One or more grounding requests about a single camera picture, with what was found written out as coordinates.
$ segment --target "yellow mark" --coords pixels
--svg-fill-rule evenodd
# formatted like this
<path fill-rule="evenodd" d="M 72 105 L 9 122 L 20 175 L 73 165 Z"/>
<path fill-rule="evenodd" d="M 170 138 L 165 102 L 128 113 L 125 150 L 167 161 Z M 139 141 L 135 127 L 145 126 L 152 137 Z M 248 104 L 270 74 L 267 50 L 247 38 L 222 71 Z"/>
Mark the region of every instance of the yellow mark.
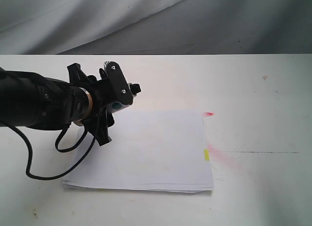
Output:
<path fill-rule="evenodd" d="M 207 149 L 204 150 L 205 160 L 209 161 L 209 151 Z"/>

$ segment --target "stack of paper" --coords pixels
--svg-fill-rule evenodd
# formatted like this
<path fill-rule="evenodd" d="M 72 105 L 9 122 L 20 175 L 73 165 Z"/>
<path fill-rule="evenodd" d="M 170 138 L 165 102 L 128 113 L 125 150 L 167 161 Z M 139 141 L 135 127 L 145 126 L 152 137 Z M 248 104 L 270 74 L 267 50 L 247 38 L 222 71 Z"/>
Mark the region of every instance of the stack of paper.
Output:
<path fill-rule="evenodd" d="M 190 193 L 213 189 L 199 113 L 128 109 L 114 117 L 115 125 L 109 128 L 112 141 L 101 147 L 96 142 L 85 160 L 64 178 L 65 187 Z M 76 149 L 73 163 L 92 138 L 89 134 Z"/>

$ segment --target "white fabric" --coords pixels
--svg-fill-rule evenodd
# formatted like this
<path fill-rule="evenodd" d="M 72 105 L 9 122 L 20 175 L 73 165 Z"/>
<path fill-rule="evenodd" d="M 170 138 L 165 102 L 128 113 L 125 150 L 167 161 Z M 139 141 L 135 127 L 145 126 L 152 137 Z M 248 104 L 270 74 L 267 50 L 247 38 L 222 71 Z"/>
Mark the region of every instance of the white fabric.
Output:
<path fill-rule="evenodd" d="M 0 54 L 56 54 L 181 0 L 0 0 Z"/>
<path fill-rule="evenodd" d="M 312 53 L 311 14 L 312 0 L 0 0 L 0 54 Z"/>

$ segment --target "white tabletop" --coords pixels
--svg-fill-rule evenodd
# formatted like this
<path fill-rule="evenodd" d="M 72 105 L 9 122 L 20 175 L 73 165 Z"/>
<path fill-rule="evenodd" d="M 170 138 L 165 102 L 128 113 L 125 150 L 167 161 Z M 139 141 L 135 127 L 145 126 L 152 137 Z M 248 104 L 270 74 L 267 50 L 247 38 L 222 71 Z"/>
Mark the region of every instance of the white tabletop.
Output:
<path fill-rule="evenodd" d="M 137 110 L 214 113 L 204 123 L 215 190 L 64 190 L 60 180 L 28 178 L 24 142 L 0 128 L 1 226 L 311 225 L 312 55 L 0 56 L 0 66 L 68 81 L 66 66 L 78 62 L 99 77 L 107 60 L 140 83 Z M 74 142 L 72 127 L 62 147 Z M 58 131 L 22 130 L 33 173 L 58 174 L 70 163 L 71 154 L 54 150 Z"/>

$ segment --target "paper sheet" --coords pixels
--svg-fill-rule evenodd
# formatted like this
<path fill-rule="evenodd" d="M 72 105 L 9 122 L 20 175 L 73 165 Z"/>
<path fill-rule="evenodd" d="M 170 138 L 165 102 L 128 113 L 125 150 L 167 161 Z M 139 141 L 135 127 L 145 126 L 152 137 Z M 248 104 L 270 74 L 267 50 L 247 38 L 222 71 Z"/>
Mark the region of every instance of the paper sheet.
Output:
<path fill-rule="evenodd" d="M 213 189 L 199 113 L 128 109 L 114 117 L 115 125 L 109 128 L 112 141 L 101 147 L 95 143 L 86 159 L 64 178 L 66 187 L 176 192 Z M 91 140 L 88 134 L 76 149 L 73 162 Z"/>

